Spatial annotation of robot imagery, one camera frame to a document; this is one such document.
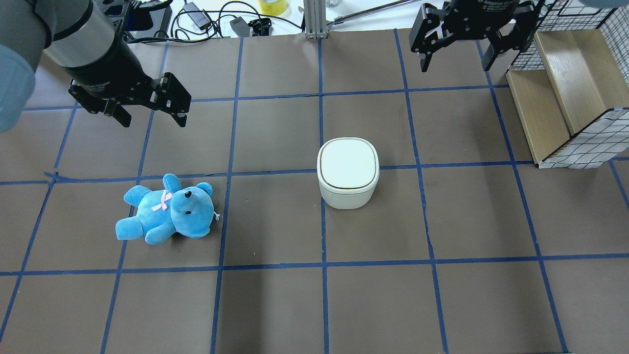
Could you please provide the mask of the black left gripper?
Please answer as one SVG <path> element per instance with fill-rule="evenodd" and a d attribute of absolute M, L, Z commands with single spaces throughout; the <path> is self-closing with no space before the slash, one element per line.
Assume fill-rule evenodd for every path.
<path fill-rule="evenodd" d="M 80 67 L 66 67 L 65 71 L 72 78 L 69 94 L 90 114 L 105 114 L 128 128 L 132 116 L 111 98 L 133 97 L 140 105 L 162 111 L 179 127 L 186 127 L 191 94 L 171 72 L 158 79 L 148 76 L 121 34 L 115 34 L 101 58 Z"/>

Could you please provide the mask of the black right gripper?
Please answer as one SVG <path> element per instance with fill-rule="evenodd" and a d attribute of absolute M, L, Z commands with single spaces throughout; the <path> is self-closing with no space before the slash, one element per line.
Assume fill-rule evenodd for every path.
<path fill-rule="evenodd" d="M 442 7 L 422 4 L 409 34 L 410 48 L 418 54 L 425 73 L 439 49 L 457 40 L 486 37 L 489 47 L 482 66 L 488 71 L 506 51 L 528 49 L 539 13 L 534 2 L 518 0 L 452 0 Z"/>

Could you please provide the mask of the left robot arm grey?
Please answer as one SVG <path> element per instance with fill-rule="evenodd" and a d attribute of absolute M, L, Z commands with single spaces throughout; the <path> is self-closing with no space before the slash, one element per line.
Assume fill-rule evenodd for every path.
<path fill-rule="evenodd" d="M 0 31 L 2 132 L 18 123 L 42 56 L 69 75 L 69 94 L 90 114 L 130 127 L 125 107 L 139 105 L 186 126 L 191 94 L 171 72 L 146 74 L 123 30 L 94 0 L 3 0 Z"/>

